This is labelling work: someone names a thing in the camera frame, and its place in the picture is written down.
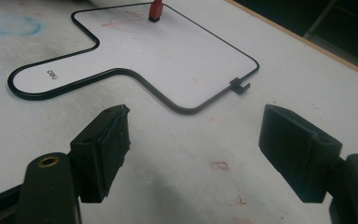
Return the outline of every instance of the blue stain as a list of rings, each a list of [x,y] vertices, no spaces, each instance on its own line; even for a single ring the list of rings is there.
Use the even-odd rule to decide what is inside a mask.
[[[0,16],[0,35],[35,35],[41,25],[28,17]]]

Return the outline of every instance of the brass insert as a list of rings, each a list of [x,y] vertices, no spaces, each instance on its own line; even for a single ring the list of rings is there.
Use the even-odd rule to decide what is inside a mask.
[[[59,160],[60,160],[60,158],[58,158],[56,156],[46,157],[46,158],[40,160],[39,163],[37,164],[37,166],[39,166],[40,168],[47,168],[47,167],[57,164]]]

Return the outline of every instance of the white surface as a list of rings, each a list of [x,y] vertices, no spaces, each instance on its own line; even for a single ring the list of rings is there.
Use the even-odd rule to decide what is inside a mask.
[[[148,20],[149,9],[147,4],[76,13],[75,19],[97,36],[99,47],[25,68],[14,77],[14,85],[20,91],[41,93],[127,68],[177,105],[192,108],[257,68],[248,56],[169,7],[157,23]]]
[[[69,16],[92,6],[0,2],[0,15],[41,24],[35,35],[0,35],[0,192],[21,183],[32,159],[68,152],[102,110],[125,104],[131,150],[109,197],[81,204],[84,223],[330,223],[330,198],[303,204],[260,152],[258,135],[264,105],[275,104],[341,141],[342,157],[358,152],[358,73],[222,0],[165,3],[260,62],[248,92],[230,93],[191,117],[174,114],[127,77],[47,101],[21,100],[8,90],[10,72],[89,48]],[[229,170],[215,169],[217,161]]]

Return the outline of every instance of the white table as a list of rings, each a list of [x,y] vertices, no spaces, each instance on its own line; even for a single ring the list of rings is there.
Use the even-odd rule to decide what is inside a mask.
[[[92,46],[70,14],[95,6],[0,1],[0,17],[40,24],[33,35],[18,35],[23,27],[0,35],[0,192],[19,185],[34,158],[69,152],[70,141],[102,110],[125,104],[131,150],[109,197],[81,204],[83,223],[330,223],[331,197],[302,203],[261,153],[258,135],[264,105],[279,105],[342,142],[341,157],[358,152],[358,72],[223,0],[164,3],[257,59],[251,89],[194,116],[173,113],[128,77],[46,101],[22,100],[8,89],[8,75]]]

